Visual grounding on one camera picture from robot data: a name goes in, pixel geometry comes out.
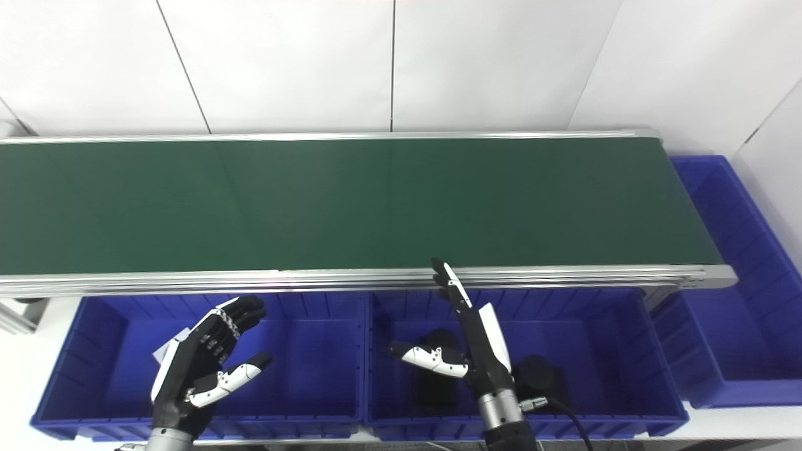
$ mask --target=green conveyor belt surface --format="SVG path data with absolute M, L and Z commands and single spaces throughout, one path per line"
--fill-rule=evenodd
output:
M 0 275 L 720 264 L 659 140 L 0 145 Z

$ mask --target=black cable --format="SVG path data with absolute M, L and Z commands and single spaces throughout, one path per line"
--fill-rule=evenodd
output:
M 588 432 L 585 431 L 585 428 L 582 427 L 582 424 L 579 422 L 579 418 L 571 412 L 571 409 L 568 408 L 567 405 L 562 404 L 560 400 L 556 398 L 546 398 L 549 402 L 549 405 L 554 407 L 555 409 L 559 410 L 560 413 L 568 416 L 568 418 L 573 421 L 573 425 L 577 427 L 577 431 L 579 431 L 579 437 L 582 437 L 582 441 L 585 442 L 585 446 L 588 448 L 588 451 L 593 451 L 593 444 L 590 443 L 590 437 L 588 437 Z

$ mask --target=blue storage crate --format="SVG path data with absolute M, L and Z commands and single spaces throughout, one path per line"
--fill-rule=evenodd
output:
M 687 422 L 654 329 L 633 288 L 469 292 L 492 303 L 513 365 L 545 356 L 565 374 L 569 404 L 594 438 L 664 435 Z M 393 339 L 418 343 L 436 328 L 462 341 L 451 305 L 431 291 L 377 292 L 371 303 L 366 425 L 383 440 L 478 440 L 483 423 L 471 393 L 458 382 L 450 416 L 418 405 L 418 369 L 390 357 Z M 541 438 L 579 438 L 567 416 L 527 415 Z
M 680 394 L 696 408 L 802 404 L 802 279 L 723 156 L 673 158 L 739 282 L 692 290 L 654 325 Z
M 152 353 L 237 295 L 84 299 L 31 425 L 65 440 L 150 435 Z M 367 294 L 259 295 L 267 318 L 227 364 L 258 351 L 273 362 L 228 396 L 201 439 L 348 437 L 362 419 Z

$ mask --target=robotic hand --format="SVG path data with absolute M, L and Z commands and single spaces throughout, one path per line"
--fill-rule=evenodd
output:
M 490 451 L 534 451 L 537 442 L 524 409 L 541 407 L 540 400 L 519 404 L 512 380 L 507 344 L 491 304 L 476 309 L 452 268 L 431 260 L 440 296 L 454 307 L 465 335 L 470 360 L 455 349 L 431 348 L 394 341 L 389 352 L 401 360 L 446 376 L 464 378 L 473 391 L 484 420 Z
M 215 403 L 270 363 L 272 358 L 259 352 L 222 371 L 240 334 L 264 317 L 261 299 L 241 296 L 213 308 L 185 339 L 170 340 L 151 390 L 153 430 L 147 451 L 189 451 L 212 420 Z

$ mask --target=white wall panel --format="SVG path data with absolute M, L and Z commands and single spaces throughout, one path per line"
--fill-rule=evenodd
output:
M 802 82 L 732 158 L 785 250 L 802 269 Z
M 800 24 L 798 0 L 624 0 L 570 127 L 732 154 L 802 75 Z
M 620 3 L 397 2 L 394 130 L 565 129 Z
M 14 118 L 14 115 L 11 114 L 10 111 L 8 111 L 8 108 L 6 108 L 6 105 L 2 104 L 2 102 L 0 102 L 0 122 L 14 122 L 15 124 L 17 123 L 17 119 Z
M 39 135 L 206 132 L 154 1 L 0 2 L 0 96 Z
M 162 7 L 213 132 L 389 129 L 391 1 Z

